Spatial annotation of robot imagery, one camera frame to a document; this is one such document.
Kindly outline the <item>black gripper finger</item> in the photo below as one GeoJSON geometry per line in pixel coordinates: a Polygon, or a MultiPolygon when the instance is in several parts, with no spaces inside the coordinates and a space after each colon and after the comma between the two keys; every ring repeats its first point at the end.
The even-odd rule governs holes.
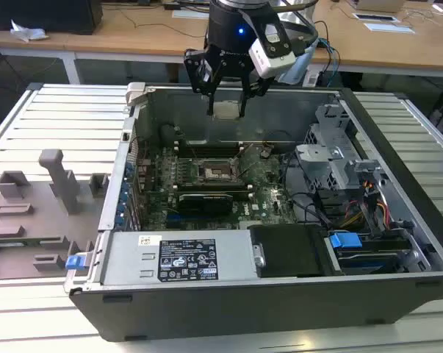
{"type": "Polygon", "coordinates": [[[213,114],[215,91],[220,84],[220,75],[217,72],[220,66],[219,53],[218,49],[207,47],[204,50],[187,49],[183,56],[193,92],[209,99],[206,112],[208,115],[213,114]]]}
{"type": "Polygon", "coordinates": [[[271,86],[271,78],[259,77],[255,82],[250,80],[251,70],[243,69],[241,73],[242,93],[239,98],[239,117],[245,116],[245,109],[249,99],[263,96],[271,86]]]}

